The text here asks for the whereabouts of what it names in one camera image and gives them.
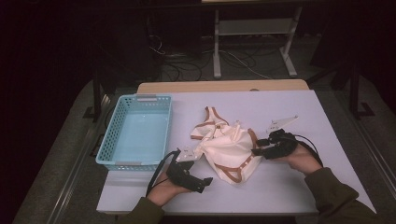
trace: table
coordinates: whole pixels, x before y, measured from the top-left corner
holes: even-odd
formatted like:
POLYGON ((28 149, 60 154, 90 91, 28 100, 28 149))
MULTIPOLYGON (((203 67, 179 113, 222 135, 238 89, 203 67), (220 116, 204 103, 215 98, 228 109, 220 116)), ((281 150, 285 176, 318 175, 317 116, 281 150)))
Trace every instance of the table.
MULTIPOLYGON (((340 181, 354 188, 360 194, 359 200, 374 210, 318 97, 304 81, 144 83, 138 89, 138 93, 159 92, 173 96, 169 150, 198 144, 190 139, 190 132, 204 120, 207 105, 215 106, 231 124, 239 119, 242 128, 252 128, 259 138, 268 136, 265 129, 272 119, 298 115, 285 130, 313 141, 325 166, 332 168, 340 181)), ((220 180, 204 157, 192 166, 191 174, 198 178, 212 176, 214 180, 202 194, 178 195, 163 207, 167 215, 298 216, 317 212, 304 176, 285 163, 262 160, 250 179, 241 185, 220 180)), ((130 212, 145 195, 151 176, 152 172, 108 172, 97 211, 117 215, 130 212)))

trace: person's right hand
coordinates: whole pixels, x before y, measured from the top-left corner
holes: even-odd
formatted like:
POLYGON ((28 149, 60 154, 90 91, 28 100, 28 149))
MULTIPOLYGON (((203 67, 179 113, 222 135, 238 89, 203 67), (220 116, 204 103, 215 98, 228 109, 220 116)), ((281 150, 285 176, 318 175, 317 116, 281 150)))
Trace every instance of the person's right hand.
POLYGON ((314 173, 322 168, 308 149, 300 144, 289 156, 273 159, 272 161, 286 161, 292 169, 298 170, 305 175, 314 173))

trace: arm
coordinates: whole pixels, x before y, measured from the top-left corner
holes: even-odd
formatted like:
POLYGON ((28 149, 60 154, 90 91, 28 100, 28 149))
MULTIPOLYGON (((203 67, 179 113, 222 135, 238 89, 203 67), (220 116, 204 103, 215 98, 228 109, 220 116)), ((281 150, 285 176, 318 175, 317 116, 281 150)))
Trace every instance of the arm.
POLYGON ((377 214, 356 200, 358 192, 341 183, 329 168, 321 167, 300 144, 289 156, 274 161, 286 161, 305 174, 319 211, 318 223, 382 223, 377 214))
POLYGON ((162 171, 157 179, 157 185, 151 190, 147 198, 140 198, 136 207, 117 224, 157 224, 164 215, 162 207, 179 193, 190 192, 188 189, 174 185, 162 171))

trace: white table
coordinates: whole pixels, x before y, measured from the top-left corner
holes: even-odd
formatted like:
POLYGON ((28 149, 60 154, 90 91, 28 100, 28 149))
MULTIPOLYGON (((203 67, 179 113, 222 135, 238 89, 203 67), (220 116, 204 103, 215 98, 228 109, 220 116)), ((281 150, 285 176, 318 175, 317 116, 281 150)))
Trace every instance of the white table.
MULTIPOLYGON (((252 128, 259 138, 273 119, 299 118, 285 131, 309 138, 325 166, 341 182, 359 194, 359 200, 374 210, 361 182, 350 165, 314 91, 225 91, 175 92, 169 150, 196 146, 190 139, 193 127, 204 121, 206 106, 214 106, 231 124, 252 128)), ((241 185, 220 180, 202 157, 191 168, 198 178, 214 177, 202 194, 178 195, 163 209, 168 215, 303 215, 316 213, 315 201, 304 176, 285 163, 262 160, 250 179, 241 185)), ((151 172, 109 172, 97 211, 107 214, 130 212, 146 188, 151 172)))

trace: dark background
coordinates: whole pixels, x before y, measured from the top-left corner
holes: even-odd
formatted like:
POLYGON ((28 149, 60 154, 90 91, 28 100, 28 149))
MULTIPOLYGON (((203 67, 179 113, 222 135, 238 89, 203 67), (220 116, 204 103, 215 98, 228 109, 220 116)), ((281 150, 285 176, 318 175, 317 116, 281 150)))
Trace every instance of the dark background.
MULTIPOLYGON (((361 74, 396 111, 394 2, 340 2, 305 7, 297 35, 323 34, 313 65, 326 68, 351 53, 361 74)), ((106 92, 155 80, 161 59, 149 50, 148 35, 163 36, 164 43, 191 52, 199 52, 201 35, 213 35, 210 10, 106 15, 80 10, 139 4, 145 1, 0 2, 1 223, 12 222, 70 107, 93 74, 106 92)), ((279 15, 290 12, 280 8, 279 15)), ((228 12, 224 19, 257 17, 263 9, 228 12)))

